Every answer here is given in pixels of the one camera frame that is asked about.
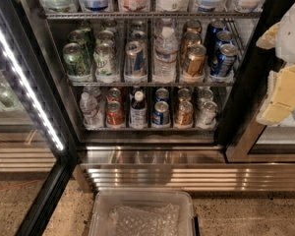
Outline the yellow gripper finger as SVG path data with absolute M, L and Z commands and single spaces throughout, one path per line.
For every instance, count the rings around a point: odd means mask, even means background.
M 266 98 L 256 117 L 263 125 L 274 125 L 288 117 L 295 109 L 295 64 L 279 72 L 270 71 Z
M 256 46 L 261 49 L 272 49 L 275 46 L 275 38 L 278 31 L 279 23 L 272 25 L 265 33 L 259 37 Z

